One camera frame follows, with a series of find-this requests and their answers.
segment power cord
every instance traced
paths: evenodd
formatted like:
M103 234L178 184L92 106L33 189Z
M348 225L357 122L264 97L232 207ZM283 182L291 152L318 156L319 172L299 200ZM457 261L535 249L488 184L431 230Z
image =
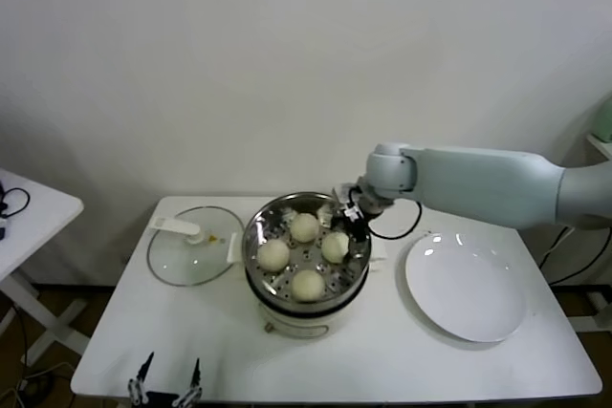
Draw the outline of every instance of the power cord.
M579 269L578 271L573 272L572 274L568 274L567 276L559 279L558 281L551 282L549 286L554 286L555 284L558 284L560 282L567 281L568 279L571 279L572 277L576 277L579 274L582 274L585 271L587 271L589 268L595 265L595 263L603 256L603 254L607 251L608 247L610 246L611 241L612 241L612 227L608 228L608 236L607 238L605 238L605 243L603 243L603 247L600 249L600 251L595 256L595 258L593 258L593 260L591 260L584 268Z
M11 193L13 193L13 192L15 192L15 191L20 191L20 192L22 192L24 195L26 195L26 203L25 203L25 204L23 204L23 205L21 206L21 208L19 208L19 209L17 209L17 210L14 210L13 212L9 212L8 214L2 214L2 215L0 215L0 217L2 217L3 219L9 219L10 217L13 217L13 216L17 215L18 213L23 212L24 210L26 210L26 207L28 207L28 205L30 205L30 199L32 198L32 197L30 196L30 193L29 193L27 190L25 190L25 189L23 189L23 188L20 188L20 187L16 186L15 188L10 188L10 189L6 190L4 193L2 193L2 194L0 195L0 204L3 204L3 206L1 206L1 208L4 208L4 209L6 209L6 208L7 208L6 203L4 203L4 199L5 199L5 198L6 198L6 197L7 197L9 194L11 194Z
M548 248L548 250L546 250L544 252L544 258L542 259L542 261L539 263L539 265L537 266L538 268L542 269L542 267L546 264L546 262L548 261L548 257L551 256L551 253L553 253L555 250L557 250L557 248L561 245L561 243L563 243L563 241L565 241L568 237L571 236L571 234L575 231L575 228L570 228L569 226L565 226L557 235L555 241L551 244L551 246Z
M7 196L9 196L11 193L14 193L15 191L20 191L21 193L26 195L26 203L23 204L21 208L14 210L13 212L6 213L7 209L9 208L9 205L6 204L4 200ZM16 186L14 188L5 190L2 184L0 183L0 241L4 239L6 231L7 231L6 229L7 219L17 215L19 212L23 212L24 210L26 210L28 205L30 205L31 198L32 197L30 196L30 193L23 188Z
M13 403L13 407L16 403L19 403L21 408L32 408L39 405L53 390L54 388L54 380L56 377L66 379L70 381L70 378L65 375L57 375L54 373L60 367L68 367L72 372L75 372L75 367L73 367L68 362L60 362L56 365L40 371L34 374L28 375L28 337L26 336L26 327L23 320L23 316L21 311L12 304L11 307L14 309L17 319L19 321L19 325L21 328L21 335L23 338L23 347L24 347L24 364L21 372L21 377L17 382L16 387L10 388L6 390L4 393L0 395L0 402L6 398L6 396L10 394L14 394L15 400ZM23 382L26 381L28 384L24 387ZM75 402L75 394L72 394L70 402L67 408L72 407Z
M357 187L352 186L351 188L349 188L348 190L348 201L350 205L355 205L355 202L353 201L353 192L355 191L359 191ZM381 235L379 233L377 233L376 231L374 231L371 227L370 227L370 223L367 223L367 229L370 230L370 233L374 236L376 236L379 239L384 239L385 241L398 241L400 239L405 238L408 234L410 234L412 231L414 231L414 228L417 227L417 225L421 222L421 217L423 216L423 206L421 205L421 203L419 203L418 201L414 202L418 208L419 208L419 213L417 215L416 220L414 221L414 224L412 224L412 226L406 230L404 233L398 235L398 236L384 236Z

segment small white table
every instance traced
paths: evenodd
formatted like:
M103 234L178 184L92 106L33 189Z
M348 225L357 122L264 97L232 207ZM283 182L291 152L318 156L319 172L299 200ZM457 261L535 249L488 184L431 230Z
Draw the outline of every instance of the small white table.
M197 205L231 209L243 222L271 198L170 197L154 215ZM396 204L375 227L398 234L415 217ZM409 240L385 242L388 259L368 276L350 318L335 333L296 340L265 333L240 267L199 287L159 282L146 263L146 229L72 379L76 394L127 397L127 382L151 352L145 386L182 393L196 358L203 401L454 402L592 395L601 390L588 355L516 231L425 210L419 230L459 231L502 247L520 276L529 313L498 344L450 336L401 287Z
M7 234L0 241L0 290L47 329L28 349L27 365L33 365L54 341L83 354L89 339L68 327L68 324L77 317L86 303L75 300L59 317L55 317L36 300L35 289L17 273L13 273L70 223L83 210L83 203L66 193L2 169L0 181L5 190L20 187L31 196L28 207L9 218ZM10 205L9 211L13 211L25 201L23 193L14 192L7 196L5 203Z

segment floor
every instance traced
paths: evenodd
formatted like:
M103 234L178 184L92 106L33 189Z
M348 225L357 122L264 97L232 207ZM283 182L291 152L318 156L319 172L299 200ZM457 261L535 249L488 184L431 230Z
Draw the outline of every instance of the floor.
M96 325L110 299L110 292L43 290L40 300L53 313L62 312L75 298L83 298L88 306L83 313L72 323L72 326L87 335L93 333ZM593 313L586 298L579 293L558 293L557 299L568 315L585 315ZM0 293L0 317L11 307L10 301ZM38 323L21 314L24 319L28 343L33 343L43 332ZM612 334L610 333L584 333L579 336L587 353L595 363L603 379L601 394L590 398L576 398L566 400L548 400L539 403L510 403L503 405L484 404L483 407L538 407L538 408L597 408L612 407ZM16 319L0 336L0 394L6 389L14 387L21 377L23 367L19 361L23 354L23 336L21 327ZM78 355L59 344L46 352L43 357L30 369L30 374L48 369L59 362L69 362L73 366L78 363ZM71 370L67 367L58 368L54 373L59 377L49 395L35 406L39 408L111 408L116 403L110 400L101 400L90 397L74 397L70 391L69 377ZM0 399L0 408L12 407L14 396Z

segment black cable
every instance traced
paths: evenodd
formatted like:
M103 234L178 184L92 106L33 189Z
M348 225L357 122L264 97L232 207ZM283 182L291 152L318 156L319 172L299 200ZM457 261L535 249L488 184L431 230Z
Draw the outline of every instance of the black cable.
M357 188L355 186L349 188L348 190L348 201L350 205L355 205L355 202L353 201L353 192L356 191ZM414 202L418 208L419 208L419 214L417 215L416 220L414 221L414 224L412 224L412 226L406 230L404 233L398 235L398 236L384 236L382 234L377 233L376 231L374 231L371 227L370 227L370 223L367 223L367 229L370 230L370 233L374 236L376 236L379 239L384 239L385 241L398 241L400 239L405 238L408 234L410 234L412 231L414 231L414 228L417 227L417 225L421 222L421 217L423 216L423 206L421 205L421 203L419 203L418 201Z
M562 279L559 279L558 281L551 282L549 284L549 286L553 286L554 284L558 284L559 282L567 281L568 279L570 279L572 277L575 277L575 276L578 276L579 274L582 274L583 272L587 271L589 268L591 268L593 265L595 265L595 262L597 262L603 256L605 251L608 249L608 246L610 245L610 241L612 241L612 227L608 228L608 236L607 236L607 238L605 238L605 243L603 243L603 247L598 252L598 254L595 256L595 258L589 262L588 265L586 265L582 269L579 269L576 272L573 272L572 274L569 274L569 275L563 277Z
M12 217L14 215L17 215L19 212L23 212L24 210L26 210L26 207L28 207L28 205L30 205L30 199L32 198L30 196L30 193L28 193L28 191L24 190L23 188L20 188L18 186L16 186L15 188L10 188L8 190L6 190L4 192L4 194L2 196L0 196L0 202L4 201L4 199L7 197L7 195L9 195L9 193L12 193L13 191L21 191L22 193L24 193L26 195L26 203L23 204L23 206L20 209L17 209L9 214L4 214L0 217L4 218L4 219L8 219L9 217Z
M19 380L21 383L21 381L25 379L26 373L28 372L28 337L26 336L26 326L23 322L21 311L15 306L14 303L11 304L11 307L15 311L15 315L19 320L19 325L21 325L21 337L23 339L23 368L21 370L21 379Z
M555 241L551 244L550 247L548 247L547 250L547 254L544 257L544 259L539 263L539 265L537 266L538 268L542 269L542 267L544 266L544 264L546 263L546 261L548 260L548 257L551 256L551 253L553 253L551 250L553 250L553 247L555 247L558 242L561 240L561 238L563 237L563 235L565 233L567 233L569 231L570 227L569 226L564 226L563 229L558 233L557 237L555 238Z
M73 394L73 396L70 398L70 403L68 403L68 406L66 406L66 408L72 408L73 404L75 403L75 398L77 396L75 394Z

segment metal steamer tray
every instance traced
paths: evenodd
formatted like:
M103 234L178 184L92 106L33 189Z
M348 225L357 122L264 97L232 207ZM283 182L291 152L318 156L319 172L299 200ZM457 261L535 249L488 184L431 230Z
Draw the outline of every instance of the metal steamer tray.
M311 243L302 244L291 237L289 226L298 213L318 218L319 234ZM242 239L247 278L256 296L273 309L296 316L321 316L350 303L365 281L372 242L369 234L358 241L344 222L338 201L321 193L282 196L260 209L247 224ZM349 252L338 265L327 262L321 252L321 242L331 231L343 231L349 236ZM284 241L290 250L289 264L277 273L266 272L257 263L257 250L269 239ZM316 302L292 298L292 279L303 269L316 270L325 280L324 295Z

